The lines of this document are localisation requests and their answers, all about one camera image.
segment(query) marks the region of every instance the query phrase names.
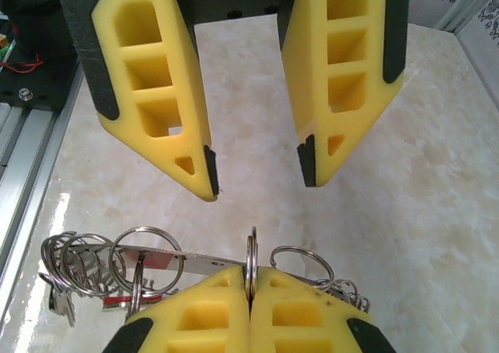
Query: screw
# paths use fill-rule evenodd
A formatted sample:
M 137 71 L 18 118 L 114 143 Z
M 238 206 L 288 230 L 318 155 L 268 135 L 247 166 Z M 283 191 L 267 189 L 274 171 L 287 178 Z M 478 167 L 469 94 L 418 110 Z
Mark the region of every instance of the screw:
M 33 92 L 31 92 L 27 88 L 21 88 L 19 90 L 19 98 L 23 101 L 29 101 L 33 98 Z

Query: marble surface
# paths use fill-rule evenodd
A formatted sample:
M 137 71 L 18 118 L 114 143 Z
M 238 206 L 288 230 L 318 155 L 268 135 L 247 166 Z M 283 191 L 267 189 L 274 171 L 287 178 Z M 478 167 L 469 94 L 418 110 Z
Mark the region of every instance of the marble surface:
M 499 113 L 455 37 L 409 28 L 405 85 L 339 173 L 303 186 L 273 16 L 198 26 L 221 194 L 205 203 L 108 135 L 84 83 L 2 330 L 2 351 L 101 351 L 123 312 L 48 311 L 42 240 L 150 224 L 188 251 L 260 264 L 301 245 L 354 280 L 398 352 L 499 351 Z M 135 243 L 162 245 L 138 236 Z M 286 270 L 323 274 L 299 256 Z

